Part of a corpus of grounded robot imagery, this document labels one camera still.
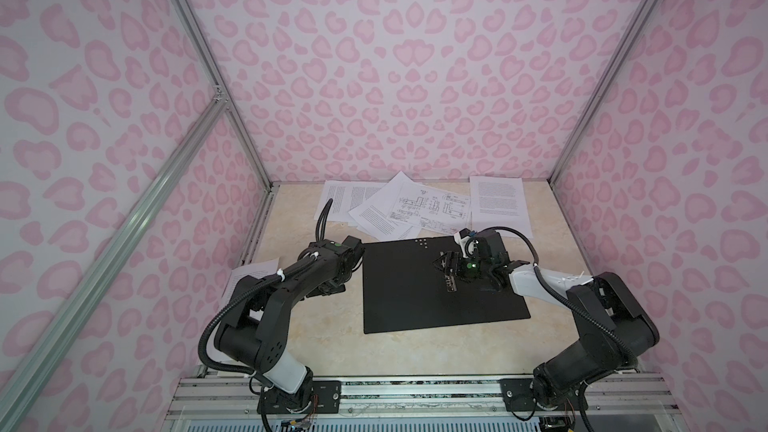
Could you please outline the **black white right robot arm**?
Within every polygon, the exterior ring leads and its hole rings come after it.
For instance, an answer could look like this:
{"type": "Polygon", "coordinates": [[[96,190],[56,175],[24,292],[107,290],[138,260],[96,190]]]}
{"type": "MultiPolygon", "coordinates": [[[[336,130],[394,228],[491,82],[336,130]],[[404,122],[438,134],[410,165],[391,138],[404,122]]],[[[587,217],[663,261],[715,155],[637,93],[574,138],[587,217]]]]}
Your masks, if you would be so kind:
{"type": "Polygon", "coordinates": [[[546,270],[533,242],[505,226],[463,229],[453,240],[456,250],[440,253],[433,262],[448,291],[485,280],[494,292],[510,290],[561,306],[574,319],[577,340],[532,373],[524,398],[534,410],[573,402],[584,413],[589,385],[635,367],[660,341],[650,315],[615,273],[585,277],[546,270]]]}

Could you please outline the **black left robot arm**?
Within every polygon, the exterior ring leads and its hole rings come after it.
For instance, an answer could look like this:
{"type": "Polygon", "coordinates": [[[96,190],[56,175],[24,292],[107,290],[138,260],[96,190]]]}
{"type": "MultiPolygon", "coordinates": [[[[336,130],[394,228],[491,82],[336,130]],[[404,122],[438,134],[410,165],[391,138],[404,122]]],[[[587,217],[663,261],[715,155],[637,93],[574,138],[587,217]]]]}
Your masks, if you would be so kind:
{"type": "Polygon", "coordinates": [[[293,308],[307,297],[344,292],[363,255],[357,237],[341,243],[321,239],[284,269],[240,279],[229,302],[201,333],[200,361],[209,369],[252,377],[286,394],[308,394],[311,370],[287,351],[293,308]]]}

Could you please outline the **red black folder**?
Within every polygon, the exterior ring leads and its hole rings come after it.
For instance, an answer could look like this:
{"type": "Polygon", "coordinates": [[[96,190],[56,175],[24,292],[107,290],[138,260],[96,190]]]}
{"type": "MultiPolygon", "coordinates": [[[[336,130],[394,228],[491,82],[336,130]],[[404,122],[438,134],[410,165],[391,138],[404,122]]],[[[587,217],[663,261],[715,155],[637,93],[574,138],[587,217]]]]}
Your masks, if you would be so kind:
{"type": "Polygon", "coordinates": [[[367,243],[362,262],[366,334],[475,325],[531,317],[512,290],[495,291],[486,279],[456,282],[451,292],[440,259],[458,245],[451,237],[367,243]]]}

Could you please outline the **technical drawing sheet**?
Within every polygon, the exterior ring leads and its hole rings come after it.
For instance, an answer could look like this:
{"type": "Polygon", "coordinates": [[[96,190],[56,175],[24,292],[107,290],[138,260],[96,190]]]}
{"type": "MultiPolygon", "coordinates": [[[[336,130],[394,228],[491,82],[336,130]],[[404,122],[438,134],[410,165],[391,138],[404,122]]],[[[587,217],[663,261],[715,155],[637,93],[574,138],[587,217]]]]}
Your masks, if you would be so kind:
{"type": "Polygon", "coordinates": [[[443,235],[453,235],[471,221],[470,197],[415,183],[403,184],[389,218],[443,235]]]}

